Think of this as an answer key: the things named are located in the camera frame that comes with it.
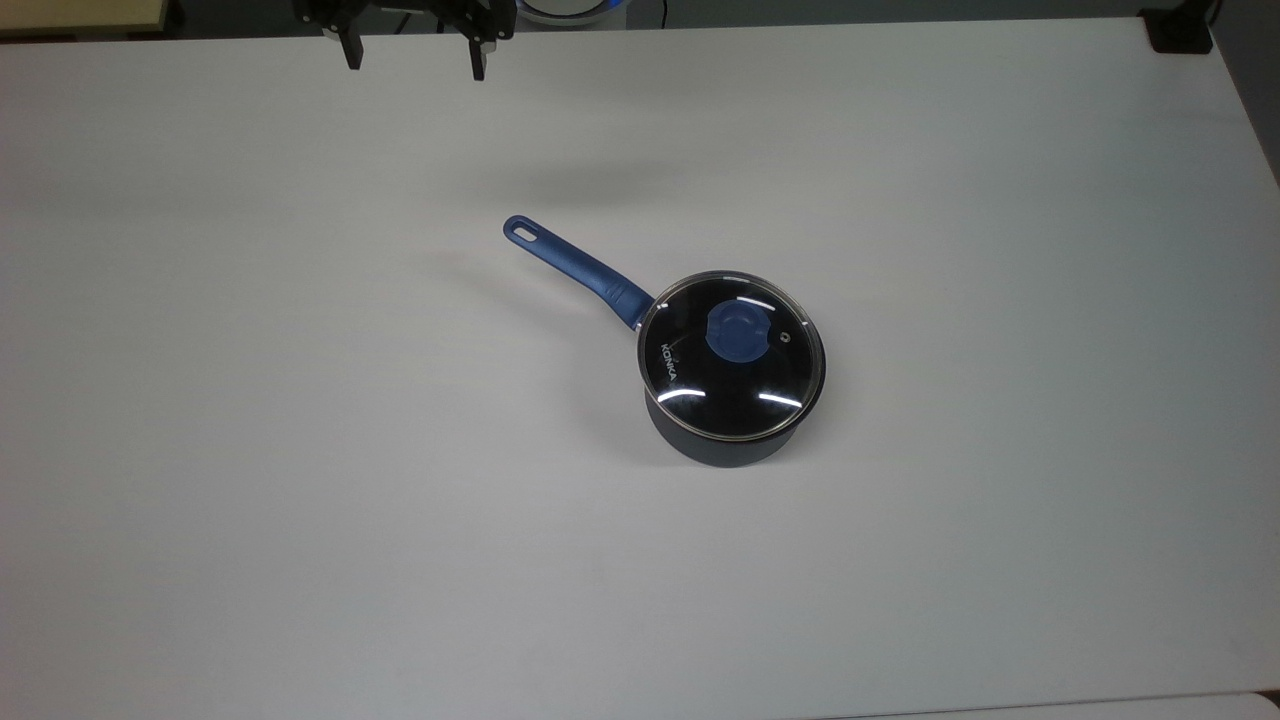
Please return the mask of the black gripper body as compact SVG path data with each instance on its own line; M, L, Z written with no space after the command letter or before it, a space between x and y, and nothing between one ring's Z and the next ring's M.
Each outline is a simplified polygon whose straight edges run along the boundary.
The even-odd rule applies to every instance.
M429 14L480 42L512 38L515 1L293 1L294 18L317 26L333 38L357 37L357 18L370 6L399 14Z

